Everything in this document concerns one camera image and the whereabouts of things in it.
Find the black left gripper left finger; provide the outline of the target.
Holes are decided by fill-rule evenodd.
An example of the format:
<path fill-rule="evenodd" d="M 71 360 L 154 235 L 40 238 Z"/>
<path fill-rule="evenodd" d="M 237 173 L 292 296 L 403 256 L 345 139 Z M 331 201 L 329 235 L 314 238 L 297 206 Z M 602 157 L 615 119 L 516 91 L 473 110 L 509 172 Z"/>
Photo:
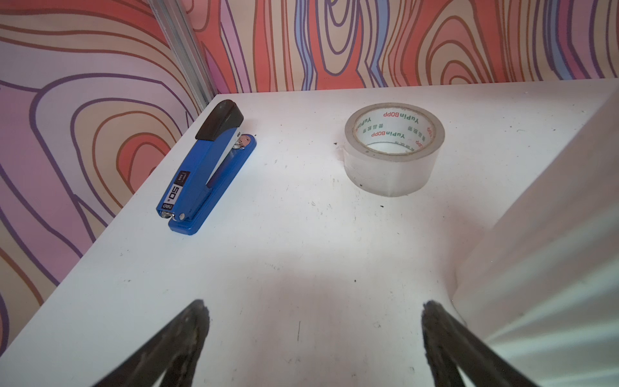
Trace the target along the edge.
<path fill-rule="evenodd" d="M 191 386 L 210 330 L 209 310 L 196 299 L 97 386 Z"/>

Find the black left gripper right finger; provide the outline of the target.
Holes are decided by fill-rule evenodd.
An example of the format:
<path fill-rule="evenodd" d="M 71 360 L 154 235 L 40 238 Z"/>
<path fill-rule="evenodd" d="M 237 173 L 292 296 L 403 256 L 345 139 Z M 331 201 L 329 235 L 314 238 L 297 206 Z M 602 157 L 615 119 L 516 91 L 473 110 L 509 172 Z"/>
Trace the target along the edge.
<path fill-rule="evenodd" d="M 436 386 L 464 386 L 463 377 L 475 386 L 535 385 L 436 301 L 423 306 L 422 336 Z"/>

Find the white ribbed ceramic vase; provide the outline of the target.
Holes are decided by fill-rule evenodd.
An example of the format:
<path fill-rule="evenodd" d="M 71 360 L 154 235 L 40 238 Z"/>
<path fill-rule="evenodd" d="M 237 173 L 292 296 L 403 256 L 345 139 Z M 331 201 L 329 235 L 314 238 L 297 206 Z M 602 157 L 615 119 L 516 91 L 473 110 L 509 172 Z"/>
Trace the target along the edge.
<path fill-rule="evenodd" d="M 618 96 L 456 272 L 468 329 L 542 386 L 618 383 Z"/>

